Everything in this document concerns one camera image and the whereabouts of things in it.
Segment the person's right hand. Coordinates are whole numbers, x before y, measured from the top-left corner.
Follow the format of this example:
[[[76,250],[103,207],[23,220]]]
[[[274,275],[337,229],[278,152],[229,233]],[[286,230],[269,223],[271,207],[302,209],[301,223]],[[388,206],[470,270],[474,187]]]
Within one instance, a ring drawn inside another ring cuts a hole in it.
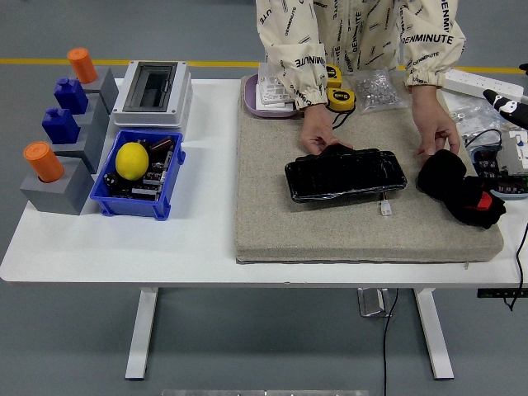
[[[304,109],[304,123],[299,141],[310,154],[319,155],[328,146],[341,144],[352,149],[351,144],[339,140],[333,133],[330,111],[324,104],[317,104]]]

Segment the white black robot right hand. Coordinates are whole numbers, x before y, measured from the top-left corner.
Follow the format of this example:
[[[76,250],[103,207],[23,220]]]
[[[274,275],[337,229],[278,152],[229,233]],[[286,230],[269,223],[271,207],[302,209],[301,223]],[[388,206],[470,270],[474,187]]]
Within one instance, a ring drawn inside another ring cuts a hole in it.
[[[515,100],[512,95],[503,96],[493,89],[484,90],[483,96],[502,118],[522,129],[527,129],[526,103]]]

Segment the person's left hand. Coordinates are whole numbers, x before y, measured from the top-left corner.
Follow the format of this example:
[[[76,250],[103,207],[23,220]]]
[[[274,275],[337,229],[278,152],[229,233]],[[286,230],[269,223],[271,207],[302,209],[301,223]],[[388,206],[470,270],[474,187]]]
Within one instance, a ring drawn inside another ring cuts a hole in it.
[[[439,150],[447,147],[457,155],[460,151],[460,137],[455,122],[441,108],[413,109],[412,117],[421,136],[417,154],[426,161]]]

